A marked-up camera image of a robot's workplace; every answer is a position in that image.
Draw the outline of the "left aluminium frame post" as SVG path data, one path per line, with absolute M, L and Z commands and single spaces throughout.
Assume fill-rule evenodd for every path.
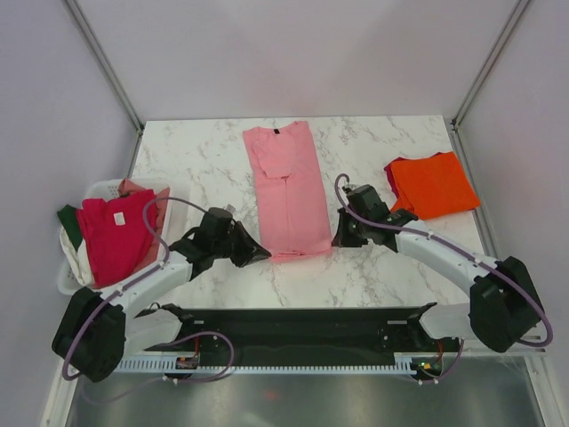
M 138 135 L 142 135 L 144 131 L 144 123 L 140 115 L 133 106 L 124 86 L 122 85 L 118 74 L 114 70 L 103 46 L 97 37 L 91 23 L 89 22 L 80 3 L 75 0 L 63 0 L 62 4 L 68 10 L 70 17 L 77 27 L 80 36 L 85 41 L 92 57 L 96 61 L 103 76 L 108 82 L 110 89 L 116 100 L 119 102 L 122 110 L 127 115 L 132 127 Z

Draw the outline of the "dark red folded t shirt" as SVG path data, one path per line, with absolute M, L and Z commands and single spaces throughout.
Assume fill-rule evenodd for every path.
M 398 158 L 392 160 L 391 162 L 389 162 L 389 163 L 384 167 L 384 172 L 385 172 L 385 174 L 386 174 L 386 177 L 387 177 L 387 180 L 388 180 L 390 189 L 391 189 L 391 191 L 394 193 L 394 195 L 395 195 L 396 197 L 399 197 L 399 193 L 398 193 L 398 189 L 397 189 L 397 183 L 396 183 L 396 181 L 395 181 L 394 174 L 393 174 L 393 171 L 392 171 L 392 165 L 393 165 L 394 163 L 400 161 L 400 160 L 401 160 L 401 158 L 398 157 Z

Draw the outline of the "dark green t shirt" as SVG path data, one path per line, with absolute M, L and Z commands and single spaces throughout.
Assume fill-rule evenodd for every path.
M 71 245 L 78 251 L 84 242 L 84 236 L 77 218 L 77 209 L 72 205 L 65 205 L 57 212 L 57 217 Z

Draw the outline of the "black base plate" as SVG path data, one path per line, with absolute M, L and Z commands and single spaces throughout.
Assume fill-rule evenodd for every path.
M 165 351 L 196 351 L 206 362 L 238 365 L 387 364 L 398 353 L 447 354 L 456 338 L 433 339 L 419 329 L 421 309 L 183 309 L 173 303 L 144 310 L 169 310 L 182 321 Z

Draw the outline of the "orange folded t shirt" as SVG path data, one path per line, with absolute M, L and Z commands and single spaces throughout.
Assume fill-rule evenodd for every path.
M 392 165 L 399 197 L 392 209 L 405 209 L 422 220 L 474 210 L 480 200 L 452 152 L 401 160 Z

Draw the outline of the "right aluminium frame post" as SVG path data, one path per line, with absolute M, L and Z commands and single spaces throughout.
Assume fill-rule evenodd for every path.
M 533 5 L 533 0 L 517 0 L 508 15 L 508 18 L 504 22 L 501 30 L 493 42 L 493 45 L 489 53 L 485 56 L 485 60 L 476 74 L 476 77 L 466 95 L 461 101 L 456 113 L 447 121 L 452 132 L 457 132 L 460 128 L 462 122 L 466 118 L 467 114 L 471 110 L 477 96 L 481 93 L 484 88 L 488 78 L 493 73 L 497 63 L 499 62 L 501 56 L 506 51 L 509 42 L 515 35 L 518 27 L 525 18 L 529 9 Z

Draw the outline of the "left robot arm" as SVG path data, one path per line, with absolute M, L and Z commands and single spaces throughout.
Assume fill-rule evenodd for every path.
M 196 336 L 191 324 L 169 310 L 143 311 L 217 260 L 243 268 L 270 256 L 230 211 L 209 209 L 198 226 L 168 245 L 163 259 L 108 290 L 83 287 L 71 296 L 52 341 L 63 360 L 63 378 L 83 375 L 97 383 L 139 351 L 162 345 L 187 349 Z

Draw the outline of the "white t shirt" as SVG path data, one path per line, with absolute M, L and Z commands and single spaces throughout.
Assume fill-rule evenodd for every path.
M 92 274 L 85 241 L 79 250 L 76 251 L 71 245 L 64 229 L 61 227 L 60 245 L 79 285 L 92 287 L 94 285 L 94 276 Z

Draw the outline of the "magenta t shirt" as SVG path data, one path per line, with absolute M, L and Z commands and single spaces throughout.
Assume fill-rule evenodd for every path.
M 133 274 L 142 250 L 151 244 L 148 209 L 151 189 L 106 201 L 87 198 L 77 210 L 96 289 L 112 286 Z

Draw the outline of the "pink t shirt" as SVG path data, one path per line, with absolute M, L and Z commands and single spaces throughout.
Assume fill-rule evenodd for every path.
M 243 132 L 260 241 L 273 262 L 329 254 L 332 232 L 312 132 L 306 121 Z

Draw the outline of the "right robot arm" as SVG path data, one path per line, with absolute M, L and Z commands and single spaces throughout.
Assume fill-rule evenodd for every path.
M 499 353 L 515 344 L 551 343 L 552 325 L 523 262 L 478 254 L 436 233 L 414 213 L 390 211 L 369 184 L 336 183 L 334 192 L 341 204 L 334 246 L 384 246 L 426 265 L 469 298 L 415 310 L 406 330 L 415 349 L 427 350 L 446 338 L 477 339 Z

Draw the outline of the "aluminium frame post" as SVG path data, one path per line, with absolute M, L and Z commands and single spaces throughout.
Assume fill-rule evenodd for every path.
M 509 42 L 515 35 L 518 27 L 525 18 L 529 9 L 533 5 L 533 0 L 517 0 L 508 15 L 508 18 L 504 22 L 501 30 L 493 42 L 493 45 L 489 53 L 485 56 L 485 60 L 476 74 L 476 77 L 466 95 L 461 101 L 456 113 L 447 121 L 452 132 L 457 132 L 460 128 L 462 122 L 466 118 L 467 114 L 471 110 L 477 96 L 481 93 L 484 88 L 488 78 L 493 73 L 497 63 L 499 62 L 501 56 L 506 51 Z
M 133 106 L 124 86 L 122 85 L 118 74 L 114 70 L 103 46 L 97 37 L 91 23 L 89 22 L 80 3 L 75 0 L 63 0 L 62 4 L 68 10 L 70 17 L 77 27 L 80 36 L 85 41 L 92 57 L 96 61 L 103 76 L 108 82 L 110 89 L 116 100 L 119 102 L 122 110 L 127 115 L 132 127 L 138 135 L 142 135 L 144 131 L 144 123 L 140 115 Z

